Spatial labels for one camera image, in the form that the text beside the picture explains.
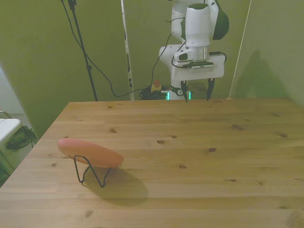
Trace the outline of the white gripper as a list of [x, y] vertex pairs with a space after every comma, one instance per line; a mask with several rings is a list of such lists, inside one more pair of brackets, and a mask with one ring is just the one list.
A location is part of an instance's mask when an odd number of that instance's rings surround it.
[[206, 100], [211, 98], [215, 78], [221, 78], [224, 75], [225, 55], [219, 53], [218, 55], [211, 55], [209, 59], [204, 62], [177, 62], [174, 61], [171, 65], [171, 79], [181, 81], [180, 86], [183, 97], [188, 102], [188, 84], [187, 81], [208, 79], [208, 88], [206, 93]]

